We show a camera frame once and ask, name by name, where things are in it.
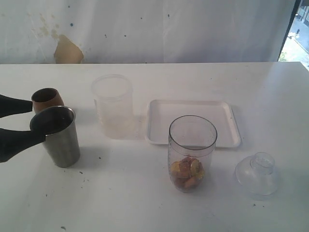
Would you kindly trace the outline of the brown wooden cup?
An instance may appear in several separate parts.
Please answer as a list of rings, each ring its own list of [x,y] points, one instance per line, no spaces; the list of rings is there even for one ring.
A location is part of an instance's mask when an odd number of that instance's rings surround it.
[[[33,109],[36,114],[52,106],[64,106],[59,92],[51,87],[37,90],[32,96]]]

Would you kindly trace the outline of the stainless steel cup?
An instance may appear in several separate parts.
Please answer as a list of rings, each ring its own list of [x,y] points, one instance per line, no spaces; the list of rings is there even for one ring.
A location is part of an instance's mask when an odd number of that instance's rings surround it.
[[[75,118],[71,108],[52,106],[40,111],[30,121],[32,131],[45,135],[43,146],[60,168],[68,168],[80,158]]]

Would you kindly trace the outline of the gold coin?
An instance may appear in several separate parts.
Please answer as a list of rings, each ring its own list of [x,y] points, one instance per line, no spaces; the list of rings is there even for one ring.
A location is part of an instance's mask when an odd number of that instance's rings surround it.
[[[191,176],[201,180],[204,178],[205,171],[204,168],[198,160],[193,160],[190,166]]]
[[[179,167],[180,162],[179,161],[175,161],[171,164],[170,166],[170,172],[173,175],[178,175],[178,173],[180,172],[180,167]]]

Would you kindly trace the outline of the clear plastic shaker body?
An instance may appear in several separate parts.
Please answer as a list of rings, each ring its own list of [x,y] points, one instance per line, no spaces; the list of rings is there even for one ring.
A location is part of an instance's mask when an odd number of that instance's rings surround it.
[[[184,115],[172,121],[168,136],[168,171],[170,177],[170,166],[175,161],[186,157],[198,159],[204,168],[205,175],[201,183],[191,191],[178,189],[189,193],[204,184],[209,176],[212,153],[218,138],[217,129],[207,119],[196,115]]]

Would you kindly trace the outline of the clear plastic shaker lid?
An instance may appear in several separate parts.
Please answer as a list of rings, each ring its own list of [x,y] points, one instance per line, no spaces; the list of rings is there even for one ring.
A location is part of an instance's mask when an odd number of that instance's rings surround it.
[[[277,191],[280,176],[275,160],[266,152],[245,157],[234,171],[239,191],[257,201],[265,201]]]

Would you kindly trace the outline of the translucent plastic deli container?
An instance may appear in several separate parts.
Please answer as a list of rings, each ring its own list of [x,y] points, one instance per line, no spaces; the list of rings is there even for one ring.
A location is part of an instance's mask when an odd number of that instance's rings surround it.
[[[135,127],[130,80],[119,74],[104,75],[93,81],[91,92],[104,134],[112,139],[128,136]]]

